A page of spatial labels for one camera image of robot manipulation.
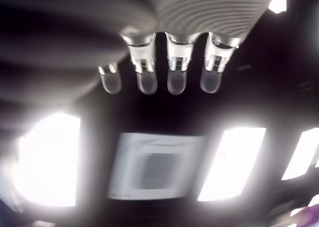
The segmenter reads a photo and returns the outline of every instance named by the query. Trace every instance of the ceiling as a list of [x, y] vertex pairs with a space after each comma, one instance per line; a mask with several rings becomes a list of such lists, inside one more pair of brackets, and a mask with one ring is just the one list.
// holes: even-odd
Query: ceiling
[[[122, 90], [101, 84], [69, 106], [81, 116], [77, 205], [44, 208], [27, 203], [12, 216], [13, 226], [29, 219], [74, 226], [269, 226], [269, 212], [296, 200], [307, 205], [319, 193], [319, 170], [289, 181], [281, 177], [302, 131], [319, 126], [317, 0], [288, 0], [280, 14], [266, 11], [226, 66], [220, 90], [204, 93], [199, 80], [207, 34], [194, 46], [187, 86], [178, 96], [167, 91], [166, 36], [156, 37], [158, 90], [142, 94], [129, 57], [119, 63]], [[214, 152], [223, 130], [239, 125], [266, 127], [261, 151], [243, 193], [214, 203], [197, 202], [208, 171], [203, 161], [187, 196], [156, 201], [106, 198], [117, 142], [122, 132], [205, 136], [201, 157]]]

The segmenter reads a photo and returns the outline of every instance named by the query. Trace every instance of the white ceiling unit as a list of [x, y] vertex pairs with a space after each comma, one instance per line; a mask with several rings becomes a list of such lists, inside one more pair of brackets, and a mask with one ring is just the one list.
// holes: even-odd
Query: white ceiling unit
[[201, 148], [202, 137], [123, 133], [108, 197], [155, 200], [184, 196]]

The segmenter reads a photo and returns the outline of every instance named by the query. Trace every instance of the fluorescent light panel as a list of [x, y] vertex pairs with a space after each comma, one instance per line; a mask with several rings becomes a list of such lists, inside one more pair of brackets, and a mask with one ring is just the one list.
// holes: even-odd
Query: fluorescent light panel
[[268, 7], [274, 13], [278, 14], [282, 11], [287, 10], [287, 1], [286, 0], [272, 0]]
[[310, 201], [308, 207], [314, 206], [319, 204], [319, 195], [315, 195], [312, 200]]
[[282, 180], [288, 180], [306, 174], [318, 144], [319, 128], [303, 132]]
[[298, 214], [300, 211], [302, 211], [305, 207], [301, 207], [301, 208], [298, 208], [298, 209], [294, 209], [291, 211], [290, 213], [290, 216], [294, 216], [296, 214]]
[[22, 193], [49, 206], [74, 206], [80, 119], [65, 114], [41, 121], [21, 142]]
[[209, 170], [199, 201], [238, 196], [255, 163], [266, 129], [240, 127], [226, 130]]

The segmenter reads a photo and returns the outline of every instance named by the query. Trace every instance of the ceiling vent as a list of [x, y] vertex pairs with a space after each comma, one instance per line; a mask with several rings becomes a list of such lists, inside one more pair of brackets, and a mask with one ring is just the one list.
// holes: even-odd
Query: ceiling vent
[[202, 137], [123, 133], [108, 197], [156, 200], [184, 196], [201, 148]]

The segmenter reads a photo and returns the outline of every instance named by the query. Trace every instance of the translucent fingertip cap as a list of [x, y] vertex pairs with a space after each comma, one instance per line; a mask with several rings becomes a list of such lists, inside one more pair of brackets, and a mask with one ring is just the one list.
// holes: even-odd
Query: translucent fingertip cap
[[173, 95], [181, 94], [186, 87], [187, 71], [168, 70], [167, 89]]
[[215, 70], [208, 71], [204, 66], [200, 77], [201, 89], [209, 94], [216, 93], [219, 90], [222, 75]]
[[121, 76], [117, 66], [115, 70], [99, 67], [99, 72], [103, 87], [108, 93], [117, 94], [122, 89]]
[[156, 92], [158, 88], [158, 82], [156, 79], [156, 72], [143, 72], [138, 73], [136, 72], [136, 77], [138, 80], [139, 90], [146, 94], [152, 95]]

